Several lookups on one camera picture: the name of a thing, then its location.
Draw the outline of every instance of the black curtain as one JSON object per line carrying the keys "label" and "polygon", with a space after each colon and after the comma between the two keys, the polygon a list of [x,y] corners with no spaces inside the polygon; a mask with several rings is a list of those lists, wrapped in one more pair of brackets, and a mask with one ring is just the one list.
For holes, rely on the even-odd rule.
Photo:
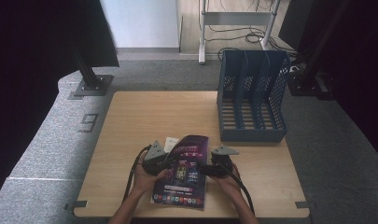
{"label": "black curtain", "polygon": [[322,61],[333,96],[378,152],[378,1],[350,1]]}
{"label": "black curtain", "polygon": [[99,1],[0,1],[0,188],[77,70],[73,46],[88,66],[119,66]]}

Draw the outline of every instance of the white wall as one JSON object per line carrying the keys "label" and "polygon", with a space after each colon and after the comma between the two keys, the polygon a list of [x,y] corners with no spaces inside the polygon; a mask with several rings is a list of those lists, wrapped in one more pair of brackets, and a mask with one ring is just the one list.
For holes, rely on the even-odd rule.
{"label": "white wall", "polygon": [[179,47],[178,0],[101,0],[101,4],[116,48]]}

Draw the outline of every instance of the desk organizer slot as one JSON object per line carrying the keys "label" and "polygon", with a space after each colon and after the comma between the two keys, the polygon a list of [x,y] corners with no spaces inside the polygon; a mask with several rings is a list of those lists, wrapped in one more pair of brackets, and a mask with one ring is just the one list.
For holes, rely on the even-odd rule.
{"label": "desk organizer slot", "polygon": [[280,142],[290,69],[285,51],[225,50],[217,91],[221,141]]}

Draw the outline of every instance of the forearm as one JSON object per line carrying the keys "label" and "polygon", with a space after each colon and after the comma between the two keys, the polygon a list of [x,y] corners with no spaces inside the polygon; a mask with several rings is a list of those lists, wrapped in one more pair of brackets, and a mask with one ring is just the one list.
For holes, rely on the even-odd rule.
{"label": "forearm", "polygon": [[115,215],[110,219],[109,224],[130,223],[136,206],[143,194],[144,192],[140,192],[139,190],[131,190],[130,194],[121,204]]}
{"label": "forearm", "polygon": [[252,210],[250,210],[241,192],[230,192],[229,198],[234,204],[235,210],[238,213],[241,224],[259,224],[258,219]]}

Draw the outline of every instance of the wire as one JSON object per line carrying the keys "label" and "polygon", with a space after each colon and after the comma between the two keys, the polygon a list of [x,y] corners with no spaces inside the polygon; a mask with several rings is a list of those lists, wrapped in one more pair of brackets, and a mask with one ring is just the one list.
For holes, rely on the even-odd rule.
{"label": "wire", "polygon": [[241,50],[241,49],[236,49],[236,48],[223,48],[223,49],[220,49],[220,50],[218,51],[218,53],[217,53],[217,57],[218,57],[218,59],[221,60],[221,61],[222,61],[222,59],[221,59],[221,57],[220,57],[220,55],[221,55],[221,51],[222,51],[222,50],[225,50],[225,49]]}
{"label": "wire", "polygon": [[221,5],[221,7],[224,9],[224,11],[226,11],[226,8],[224,8],[223,3],[221,2],[221,0],[220,0],[220,5]]}
{"label": "wire", "polygon": [[128,197],[128,193],[130,192],[131,183],[133,182],[133,174],[135,173],[136,165],[138,164],[139,159],[140,159],[142,153],[143,153],[144,151],[148,151],[150,148],[151,148],[151,145],[149,145],[148,147],[144,147],[144,148],[139,152],[139,154],[137,155],[137,157],[135,158],[135,161],[133,162],[133,167],[131,168],[131,171],[130,171],[130,176],[128,177],[128,182],[127,182],[127,187],[125,188],[124,197],[122,198],[122,201],[123,201],[123,202],[124,202],[125,199]]}
{"label": "wire", "polygon": [[[263,9],[269,9],[269,11],[271,11],[272,7],[273,7],[273,2],[274,0],[271,0],[271,3],[267,6],[267,7],[261,7],[259,5],[259,0],[257,1],[256,3],[256,11],[259,9],[259,7],[263,8]],[[202,26],[201,26],[201,19],[200,19],[200,15],[201,15],[201,9],[200,9],[200,0],[198,0],[198,25],[200,26],[200,31],[203,29]],[[249,10],[252,5],[254,5],[255,3],[255,0],[253,0],[252,4],[249,6],[249,8],[247,10]],[[265,36],[265,32],[258,29],[258,28],[254,28],[252,26],[249,26],[249,27],[243,27],[243,28],[236,28],[236,29],[229,29],[229,30],[216,30],[214,28],[212,28],[210,25],[208,25],[209,29],[212,30],[213,32],[231,32],[231,31],[239,31],[239,30],[249,30],[250,32],[247,34],[247,35],[240,35],[240,36],[236,36],[236,37],[233,37],[233,38],[213,38],[213,39],[204,39],[208,42],[210,41],[217,41],[217,40],[235,40],[235,39],[240,39],[240,38],[244,38],[246,42],[248,43],[251,43],[251,44],[257,44],[259,43]],[[251,40],[250,38],[252,37],[256,37],[257,40]],[[276,43],[276,41],[274,40],[273,37],[269,37],[268,39],[268,43],[270,44],[271,48],[272,49],[276,49],[276,50],[284,50],[287,52],[287,55],[289,57],[294,57],[296,58],[297,57],[297,52],[293,49],[287,49],[287,48],[283,48],[283,47],[280,47],[278,46],[278,44]],[[221,49],[218,53],[217,53],[217,56],[218,58],[221,60],[220,58],[220,52],[224,49],[235,49],[235,48],[223,48]]]}
{"label": "wire", "polygon": [[249,194],[249,191],[247,191],[247,188],[245,187],[244,183],[242,182],[241,178],[237,177],[235,174],[233,174],[229,169],[227,169],[227,167],[225,167],[220,161],[218,160],[215,160],[213,159],[213,161],[215,161],[221,168],[223,168],[231,177],[232,179],[235,180],[235,182],[237,182],[238,186],[244,191],[244,194],[247,198],[247,202],[249,203],[249,207],[250,207],[250,210],[253,212],[253,214],[255,214],[255,209],[253,207],[253,203],[252,203],[252,198],[250,197],[250,194]]}

